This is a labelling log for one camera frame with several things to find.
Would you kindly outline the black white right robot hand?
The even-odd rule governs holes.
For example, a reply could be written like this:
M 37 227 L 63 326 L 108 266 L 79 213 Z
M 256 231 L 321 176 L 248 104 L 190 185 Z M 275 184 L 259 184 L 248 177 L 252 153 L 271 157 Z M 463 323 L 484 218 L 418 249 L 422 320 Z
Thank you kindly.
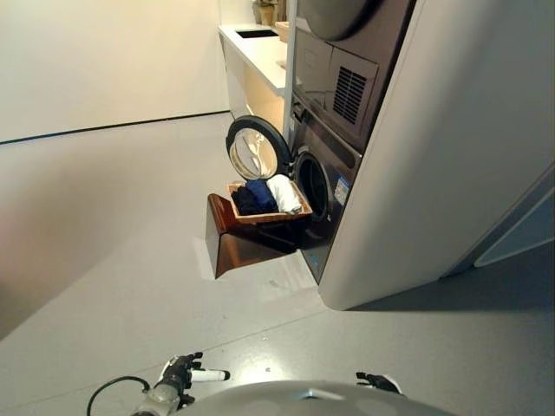
M 356 384 L 358 386 L 373 388 L 403 395 L 399 384 L 388 375 L 356 372 Z

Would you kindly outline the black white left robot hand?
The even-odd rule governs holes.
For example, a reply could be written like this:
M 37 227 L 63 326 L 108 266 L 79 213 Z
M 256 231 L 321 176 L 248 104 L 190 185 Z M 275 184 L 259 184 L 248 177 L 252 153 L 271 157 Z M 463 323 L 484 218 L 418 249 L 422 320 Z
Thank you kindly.
M 163 367 L 157 385 L 172 386 L 182 393 L 195 382 L 220 382 L 231 378 L 227 370 L 203 368 L 202 358 L 202 352 L 175 355 Z

